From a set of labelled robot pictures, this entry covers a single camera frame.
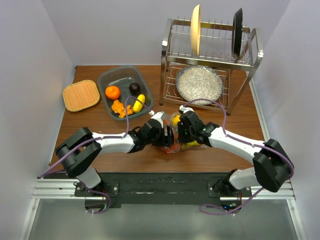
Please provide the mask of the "clear zip top bag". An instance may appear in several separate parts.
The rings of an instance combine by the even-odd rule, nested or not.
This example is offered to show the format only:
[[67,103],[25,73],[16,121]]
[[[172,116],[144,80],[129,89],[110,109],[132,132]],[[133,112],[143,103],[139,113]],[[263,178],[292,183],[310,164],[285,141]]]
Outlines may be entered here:
[[165,136],[168,137],[169,134],[171,134],[171,136],[173,137],[173,139],[171,139],[171,138],[169,139],[171,141],[170,146],[160,147],[160,149],[164,150],[167,154],[174,154],[174,153],[178,153],[180,151],[184,151],[184,150],[181,150],[182,144],[191,142],[189,140],[187,140],[187,141],[182,140],[182,134],[179,133],[178,124],[177,124],[177,126],[172,125],[172,119],[176,115],[181,115],[181,114],[178,112],[174,112],[172,115],[166,116],[164,119],[164,126],[166,128],[170,127],[170,130],[164,131]]

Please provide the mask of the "yellow fake corn cob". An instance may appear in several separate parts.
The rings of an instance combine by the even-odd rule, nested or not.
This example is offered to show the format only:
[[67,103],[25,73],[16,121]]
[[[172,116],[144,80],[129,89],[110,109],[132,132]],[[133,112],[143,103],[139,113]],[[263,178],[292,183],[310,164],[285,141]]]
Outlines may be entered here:
[[145,100],[146,100],[146,97],[144,94],[140,94],[138,97],[137,97],[137,100],[135,101],[134,105],[133,105],[133,112],[136,114],[136,113],[139,113],[143,106],[144,106],[144,103],[145,103]]

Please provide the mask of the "orange fake food piece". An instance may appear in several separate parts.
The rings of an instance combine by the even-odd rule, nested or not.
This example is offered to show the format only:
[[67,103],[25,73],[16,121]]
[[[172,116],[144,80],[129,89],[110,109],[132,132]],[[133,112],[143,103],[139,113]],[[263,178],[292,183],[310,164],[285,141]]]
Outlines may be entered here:
[[[131,105],[127,105],[127,115],[130,116],[134,113],[133,109],[131,108]],[[118,114],[119,118],[125,118],[126,117],[126,110],[125,110],[125,105],[120,102],[118,99],[113,101],[113,104],[111,105],[111,110],[115,113]]]

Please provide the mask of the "dark purple fake plum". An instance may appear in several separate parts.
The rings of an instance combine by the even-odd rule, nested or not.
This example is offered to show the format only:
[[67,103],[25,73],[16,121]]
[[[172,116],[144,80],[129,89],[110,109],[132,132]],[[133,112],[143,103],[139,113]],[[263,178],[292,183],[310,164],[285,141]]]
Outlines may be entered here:
[[129,85],[129,91],[132,95],[137,95],[140,93],[141,87],[137,82],[133,82]]

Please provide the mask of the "orange fake fruit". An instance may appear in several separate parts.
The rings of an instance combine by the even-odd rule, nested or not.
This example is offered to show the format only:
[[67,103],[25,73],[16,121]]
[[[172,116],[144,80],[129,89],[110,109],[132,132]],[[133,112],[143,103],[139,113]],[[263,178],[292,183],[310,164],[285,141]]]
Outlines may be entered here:
[[111,85],[105,89],[105,96],[109,100],[117,100],[121,96],[121,91],[117,86]]

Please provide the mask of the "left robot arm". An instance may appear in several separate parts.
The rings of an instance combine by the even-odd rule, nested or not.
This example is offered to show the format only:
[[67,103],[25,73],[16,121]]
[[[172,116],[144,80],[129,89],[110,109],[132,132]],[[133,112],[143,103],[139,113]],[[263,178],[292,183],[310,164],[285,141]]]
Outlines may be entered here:
[[147,145],[171,147],[174,141],[170,125],[150,119],[143,126],[130,130],[128,134],[99,134],[83,127],[59,145],[55,154],[69,178],[78,179],[86,186],[88,193],[99,196],[104,190],[104,184],[98,172],[91,166],[98,155],[135,153]]

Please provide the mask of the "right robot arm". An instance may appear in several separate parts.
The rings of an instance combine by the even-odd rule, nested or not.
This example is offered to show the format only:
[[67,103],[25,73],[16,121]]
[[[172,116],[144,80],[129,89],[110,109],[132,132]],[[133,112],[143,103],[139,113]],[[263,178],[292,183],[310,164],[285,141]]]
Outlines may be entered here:
[[178,122],[179,137],[183,142],[223,149],[233,153],[253,166],[234,169],[214,184],[217,192],[233,197],[246,187],[261,186],[276,193],[294,173],[294,166],[281,144],[274,140],[253,140],[225,130],[224,126],[209,122],[204,124],[189,107],[182,107]]

